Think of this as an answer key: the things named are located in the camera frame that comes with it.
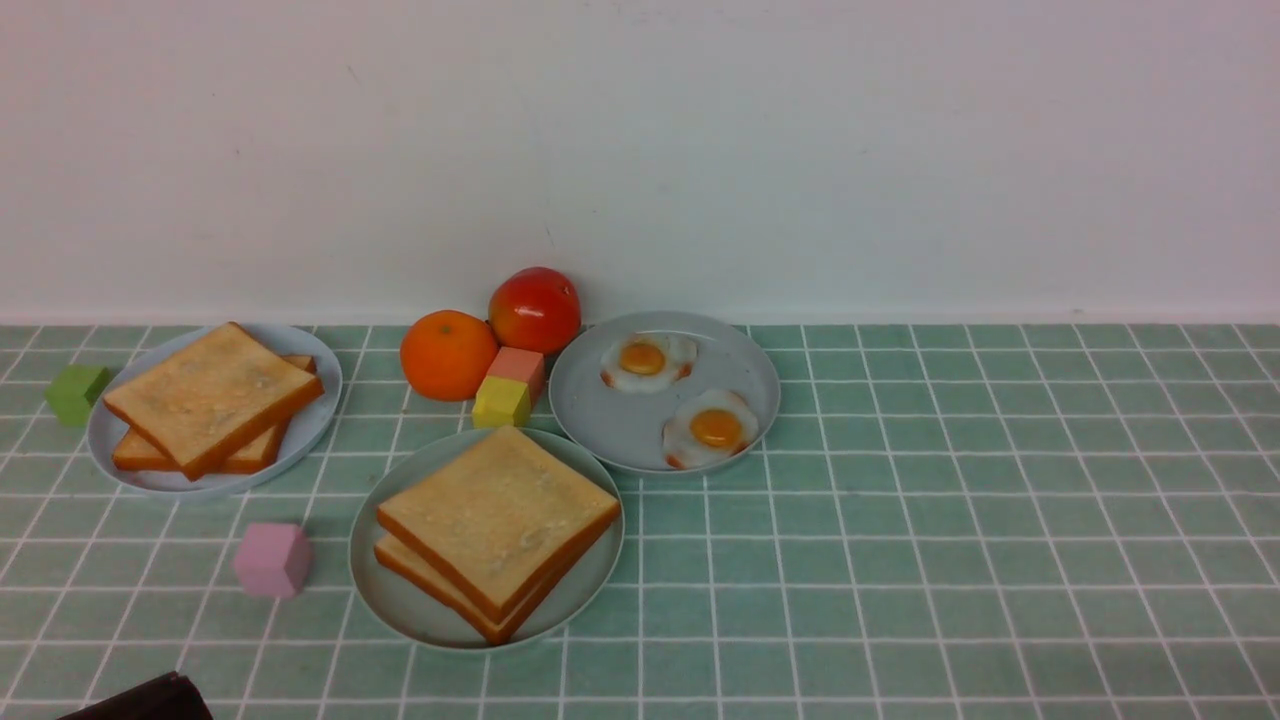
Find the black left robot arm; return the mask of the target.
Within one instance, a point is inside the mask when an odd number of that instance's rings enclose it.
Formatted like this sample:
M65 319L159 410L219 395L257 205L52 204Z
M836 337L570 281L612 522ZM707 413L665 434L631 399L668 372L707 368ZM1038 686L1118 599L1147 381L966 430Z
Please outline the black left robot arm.
M61 719L212 719L197 685L169 671Z

